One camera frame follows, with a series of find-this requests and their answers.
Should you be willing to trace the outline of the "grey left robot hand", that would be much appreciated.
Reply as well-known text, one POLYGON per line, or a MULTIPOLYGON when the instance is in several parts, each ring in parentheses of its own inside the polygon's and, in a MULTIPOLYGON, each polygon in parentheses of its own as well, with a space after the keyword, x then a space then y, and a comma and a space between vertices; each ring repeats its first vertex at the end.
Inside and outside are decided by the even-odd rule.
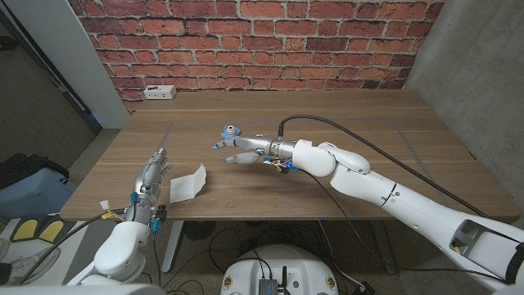
POLYGON ((166 164, 167 151, 164 147, 157 149, 147 164, 140 170, 134 183, 134 192, 144 195, 157 195, 163 178, 173 169, 173 164, 166 164))

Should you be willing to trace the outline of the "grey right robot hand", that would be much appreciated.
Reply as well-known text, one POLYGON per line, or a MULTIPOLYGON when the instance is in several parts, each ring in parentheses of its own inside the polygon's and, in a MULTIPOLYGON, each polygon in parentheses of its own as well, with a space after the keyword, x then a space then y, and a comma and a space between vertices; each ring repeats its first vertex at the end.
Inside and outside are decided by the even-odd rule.
POLYGON ((220 164, 252 164, 257 162, 261 156, 277 156, 274 143, 276 143, 276 138, 271 136, 235 136, 222 139, 212 148, 240 148, 242 150, 242 153, 220 159, 220 164))

